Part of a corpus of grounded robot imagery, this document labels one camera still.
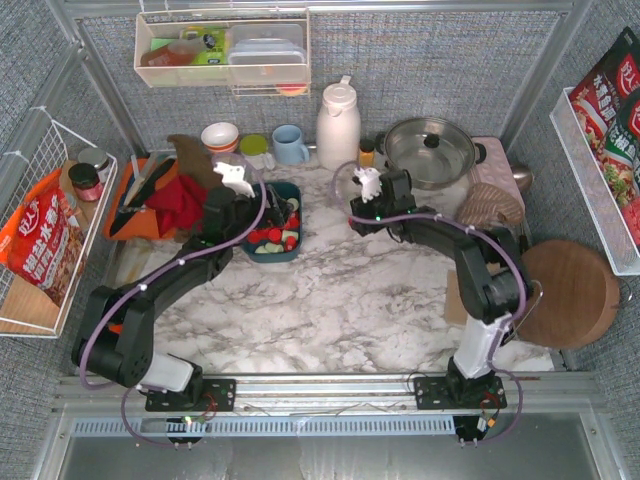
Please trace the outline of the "brown cardboard square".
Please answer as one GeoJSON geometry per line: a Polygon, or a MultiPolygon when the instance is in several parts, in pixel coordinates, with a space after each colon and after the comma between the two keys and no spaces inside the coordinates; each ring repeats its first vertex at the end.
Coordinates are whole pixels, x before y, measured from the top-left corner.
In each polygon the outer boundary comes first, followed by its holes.
{"type": "Polygon", "coordinates": [[[447,272],[444,319],[447,324],[460,328],[466,325],[468,319],[468,312],[461,299],[458,278],[453,270],[447,272]]]}

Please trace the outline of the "steel pot with lid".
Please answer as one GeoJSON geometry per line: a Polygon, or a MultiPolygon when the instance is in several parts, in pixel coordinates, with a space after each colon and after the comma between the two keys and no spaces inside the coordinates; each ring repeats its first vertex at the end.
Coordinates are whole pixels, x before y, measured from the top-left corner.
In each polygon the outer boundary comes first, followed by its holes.
{"type": "Polygon", "coordinates": [[[467,175],[487,158],[484,145],[454,123],[436,117],[395,124],[375,139],[389,170],[407,170],[415,188],[441,190],[467,175]]]}

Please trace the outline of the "striped pink cloth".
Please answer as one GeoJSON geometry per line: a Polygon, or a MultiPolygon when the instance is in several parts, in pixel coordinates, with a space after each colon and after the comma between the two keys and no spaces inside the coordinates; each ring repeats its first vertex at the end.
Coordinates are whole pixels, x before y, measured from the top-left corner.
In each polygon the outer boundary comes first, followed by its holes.
{"type": "Polygon", "coordinates": [[[459,223],[482,229],[515,226],[524,218],[524,207],[516,198],[488,183],[473,184],[455,214],[459,223]]]}

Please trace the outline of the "teal storage basket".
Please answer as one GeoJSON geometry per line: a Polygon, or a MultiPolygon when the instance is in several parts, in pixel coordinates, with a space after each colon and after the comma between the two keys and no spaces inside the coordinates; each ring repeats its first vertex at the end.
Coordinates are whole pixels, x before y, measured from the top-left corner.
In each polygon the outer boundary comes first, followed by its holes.
{"type": "Polygon", "coordinates": [[[277,192],[283,196],[286,200],[289,198],[296,198],[300,205],[297,211],[289,217],[289,220],[285,223],[283,227],[264,227],[258,228],[256,227],[244,240],[242,244],[242,250],[249,256],[249,258],[256,262],[262,264],[274,264],[274,263],[286,263],[294,260],[300,250],[302,244],[302,196],[301,191],[298,186],[291,182],[284,181],[275,181],[275,182],[267,182],[271,183],[275,186],[277,192]],[[284,246],[284,251],[282,253],[269,253],[265,250],[264,245],[269,241],[268,232],[272,228],[278,228],[283,230],[292,230],[297,231],[299,233],[298,245],[294,250],[286,251],[285,243],[281,240],[280,243],[284,246]]]}

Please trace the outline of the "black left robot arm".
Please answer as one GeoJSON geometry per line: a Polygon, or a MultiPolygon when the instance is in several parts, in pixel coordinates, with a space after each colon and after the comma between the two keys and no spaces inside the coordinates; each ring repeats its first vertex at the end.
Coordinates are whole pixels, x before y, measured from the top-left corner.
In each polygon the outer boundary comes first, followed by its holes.
{"type": "Polygon", "coordinates": [[[71,354],[82,374],[92,372],[123,387],[197,390],[196,365],[155,351],[154,324],[177,300],[218,276],[236,245],[253,252],[250,233],[298,229],[298,186],[268,182],[253,189],[251,197],[228,187],[210,190],[202,219],[171,260],[123,287],[92,291],[71,354]]]}

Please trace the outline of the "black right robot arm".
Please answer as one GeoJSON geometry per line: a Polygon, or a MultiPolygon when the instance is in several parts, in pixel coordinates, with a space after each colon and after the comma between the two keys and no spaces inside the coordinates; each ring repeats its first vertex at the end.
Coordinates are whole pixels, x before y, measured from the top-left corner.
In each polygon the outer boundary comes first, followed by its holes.
{"type": "Polygon", "coordinates": [[[417,207],[406,170],[381,173],[357,167],[353,181],[361,193],[350,201],[349,224],[359,235],[386,230],[398,242],[428,247],[454,261],[460,299],[470,319],[445,382],[457,404],[488,391],[495,379],[494,354],[532,293],[511,234],[417,207]]]}

